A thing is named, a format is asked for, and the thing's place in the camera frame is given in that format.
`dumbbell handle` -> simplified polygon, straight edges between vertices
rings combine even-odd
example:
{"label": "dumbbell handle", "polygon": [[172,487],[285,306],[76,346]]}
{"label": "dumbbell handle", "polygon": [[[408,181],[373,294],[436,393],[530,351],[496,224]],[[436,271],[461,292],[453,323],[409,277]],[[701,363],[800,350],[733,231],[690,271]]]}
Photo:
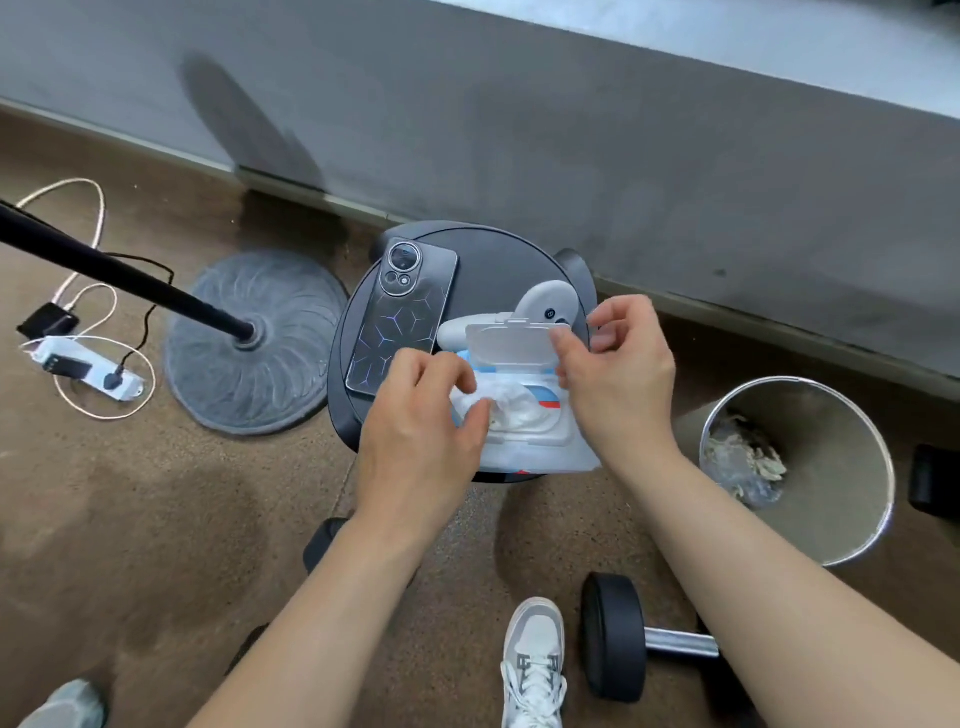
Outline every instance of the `dumbbell handle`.
{"label": "dumbbell handle", "polygon": [[720,657],[717,641],[710,635],[697,635],[692,632],[675,632],[672,629],[645,627],[647,649],[652,652],[666,652],[671,655],[690,657]]}

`wet wipes package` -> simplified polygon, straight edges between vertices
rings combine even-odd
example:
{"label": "wet wipes package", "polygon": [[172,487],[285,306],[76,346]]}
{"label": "wet wipes package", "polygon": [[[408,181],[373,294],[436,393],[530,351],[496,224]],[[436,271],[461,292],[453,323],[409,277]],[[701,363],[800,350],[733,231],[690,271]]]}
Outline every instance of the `wet wipes package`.
{"label": "wet wipes package", "polygon": [[477,391],[450,393],[459,424],[473,404],[493,400],[480,470],[492,473],[575,473],[600,461],[584,440],[556,375],[549,330],[564,324],[510,319],[467,326],[460,355],[476,373]]}

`left hand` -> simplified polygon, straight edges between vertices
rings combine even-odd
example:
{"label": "left hand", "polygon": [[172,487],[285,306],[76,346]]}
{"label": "left hand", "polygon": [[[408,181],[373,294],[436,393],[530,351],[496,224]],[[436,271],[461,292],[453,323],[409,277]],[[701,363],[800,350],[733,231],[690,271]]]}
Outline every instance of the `left hand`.
{"label": "left hand", "polygon": [[490,424],[490,400],[453,423],[454,386],[476,391],[473,370],[456,354],[396,353],[360,436],[355,519],[424,548],[440,535],[467,497]]}

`hand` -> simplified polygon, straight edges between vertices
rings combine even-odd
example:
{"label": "hand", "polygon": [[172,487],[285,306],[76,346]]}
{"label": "hand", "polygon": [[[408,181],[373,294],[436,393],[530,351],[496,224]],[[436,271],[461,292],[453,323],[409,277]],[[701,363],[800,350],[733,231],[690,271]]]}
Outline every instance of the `hand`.
{"label": "hand", "polygon": [[464,502],[487,440],[491,403],[478,401],[457,427],[450,414],[454,385],[466,394],[477,387],[456,354],[396,353],[360,436],[356,520],[427,548]]}
{"label": "hand", "polygon": [[592,352],[569,328],[551,333],[557,374],[587,442],[615,472],[677,451],[670,424],[676,367],[646,296],[607,299],[587,316]]}

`black charger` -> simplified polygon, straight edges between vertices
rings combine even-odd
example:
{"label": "black charger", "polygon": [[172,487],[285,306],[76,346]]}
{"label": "black charger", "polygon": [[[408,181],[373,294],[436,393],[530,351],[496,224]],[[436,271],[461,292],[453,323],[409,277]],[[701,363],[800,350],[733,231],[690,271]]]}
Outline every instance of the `black charger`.
{"label": "black charger", "polygon": [[37,341],[47,336],[67,336],[80,324],[80,319],[72,311],[45,303],[16,328],[27,337],[27,341]]}

